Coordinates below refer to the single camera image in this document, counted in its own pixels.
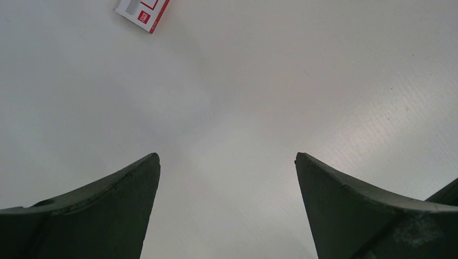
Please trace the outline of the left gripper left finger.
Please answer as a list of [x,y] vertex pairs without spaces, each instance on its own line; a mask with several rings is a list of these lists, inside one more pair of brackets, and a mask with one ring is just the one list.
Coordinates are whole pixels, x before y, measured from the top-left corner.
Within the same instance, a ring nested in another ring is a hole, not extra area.
[[140,258],[160,158],[127,167],[31,207],[1,210],[1,258]]

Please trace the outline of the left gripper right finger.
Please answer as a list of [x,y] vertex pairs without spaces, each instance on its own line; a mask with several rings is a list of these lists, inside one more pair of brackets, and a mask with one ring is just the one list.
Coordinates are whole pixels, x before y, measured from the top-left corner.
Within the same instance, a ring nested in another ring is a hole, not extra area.
[[457,258],[457,181],[422,201],[295,159],[319,258]]

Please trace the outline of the red white staple box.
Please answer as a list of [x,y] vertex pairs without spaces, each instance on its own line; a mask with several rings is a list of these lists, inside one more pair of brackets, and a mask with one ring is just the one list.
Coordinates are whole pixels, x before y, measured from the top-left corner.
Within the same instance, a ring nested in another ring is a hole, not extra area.
[[170,0],[121,0],[115,12],[153,34]]

